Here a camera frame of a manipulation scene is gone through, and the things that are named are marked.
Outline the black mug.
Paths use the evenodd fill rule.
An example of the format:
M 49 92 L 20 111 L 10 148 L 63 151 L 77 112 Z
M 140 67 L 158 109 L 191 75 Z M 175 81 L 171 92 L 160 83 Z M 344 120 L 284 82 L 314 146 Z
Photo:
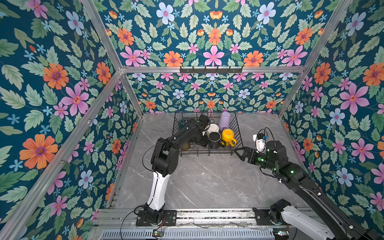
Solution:
M 225 147 L 220 133 L 210 133 L 208 135 L 208 139 L 209 139 L 208 146 L 212 150 L 217 150 L 219 148 Z

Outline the olive green glass cup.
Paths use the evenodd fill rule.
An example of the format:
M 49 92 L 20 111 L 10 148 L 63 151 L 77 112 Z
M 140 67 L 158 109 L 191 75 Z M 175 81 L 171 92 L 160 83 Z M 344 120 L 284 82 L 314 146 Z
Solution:
M 189 151 L 191 148 L 191 143 L 187 142 L 181 146 L 181 151 Z

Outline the white mug red inside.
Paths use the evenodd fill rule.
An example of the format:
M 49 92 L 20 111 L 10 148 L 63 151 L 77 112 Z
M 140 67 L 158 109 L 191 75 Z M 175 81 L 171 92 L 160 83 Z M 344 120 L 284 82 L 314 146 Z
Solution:
M 210 124 L 206 130 L 206 135 L 208 136 L 210 133 L 218 133 L 220 127 L 217 124 Z

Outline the yellow mug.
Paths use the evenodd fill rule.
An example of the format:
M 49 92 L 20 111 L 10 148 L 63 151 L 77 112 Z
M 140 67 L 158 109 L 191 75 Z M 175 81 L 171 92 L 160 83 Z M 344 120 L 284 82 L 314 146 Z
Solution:
M 231 129 L 224 129 L 222 131 L 222 141 L 224 142 L 225 147 L 235 147 L 238 143 L 235 139 L 235 133 Z

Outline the lilac plastic cup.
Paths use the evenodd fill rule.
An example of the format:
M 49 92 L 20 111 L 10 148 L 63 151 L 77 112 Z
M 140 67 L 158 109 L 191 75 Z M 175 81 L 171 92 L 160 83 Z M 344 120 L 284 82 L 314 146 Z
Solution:
M 231 114 L 229 112 L 222 112 L 218 126 L 220 131 L 228 129 L 230 127 Z

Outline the dark green mug white inside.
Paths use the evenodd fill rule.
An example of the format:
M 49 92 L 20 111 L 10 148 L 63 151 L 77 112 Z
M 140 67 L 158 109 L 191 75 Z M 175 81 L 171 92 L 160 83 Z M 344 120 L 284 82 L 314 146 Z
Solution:
M 188 123 L 187 119 L 185 119 L 185 118 L 180 119 L 179 123 L 178 123 L 179 130 L 185 129 L 187 126 L 187 123 Z

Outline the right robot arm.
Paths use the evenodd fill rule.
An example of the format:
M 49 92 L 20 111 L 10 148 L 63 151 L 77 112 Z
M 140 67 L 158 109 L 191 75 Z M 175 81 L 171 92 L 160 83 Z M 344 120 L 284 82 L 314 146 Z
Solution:
M 313 240 L 381 240 L 373 229 L 365 229 L 347 216 L 333 203 L 309 174 L 299 165 L 289 161 L 285 146 L 279 141 L 269 141 L 263 151 L 243 147 L 235 149 L 241 161 L 267 169 L 270 177 L 285 185 L 322 220 L 318 222 L 301 213 L 290 202 L 281 199 L 270 206 L 266 219 L 275 225 L 291 225 Z

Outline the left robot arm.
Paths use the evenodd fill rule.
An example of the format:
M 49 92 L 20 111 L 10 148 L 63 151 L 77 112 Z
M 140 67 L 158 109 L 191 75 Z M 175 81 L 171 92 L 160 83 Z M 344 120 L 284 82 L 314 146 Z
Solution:
M 179 164 L 182 146 L 189 142 L 206 145 L 207 137 L 203 133 L 209 123 L 209 117 L 201 114 L 198 118 L 187 119 L 184 126 L 172 136 L 157 140 L 151 157 L 153 184 L 145 205 L 147 209 L 160 212 L 164 208 L 169 178 Z

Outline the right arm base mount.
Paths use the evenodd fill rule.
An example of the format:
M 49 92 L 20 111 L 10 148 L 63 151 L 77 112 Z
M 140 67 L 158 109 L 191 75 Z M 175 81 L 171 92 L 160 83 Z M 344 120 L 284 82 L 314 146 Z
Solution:
M 255 220 L 258 226 L 281 226 L 288 224 L 283 220 L 281 213 L 277 210 L 257 208 L 252 208 L 252 210 L 255 214 Z

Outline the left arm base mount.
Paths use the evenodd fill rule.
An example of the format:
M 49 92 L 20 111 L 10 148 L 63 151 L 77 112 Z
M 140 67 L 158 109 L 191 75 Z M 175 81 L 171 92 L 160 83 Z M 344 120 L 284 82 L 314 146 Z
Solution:
M 136 226 L 137 227 L 173 227 L 177 221 L 176 210 L 164 210 L 161 213 L 154 212 L 148 213 L 147 211 L 141 210 L 137 216 Z

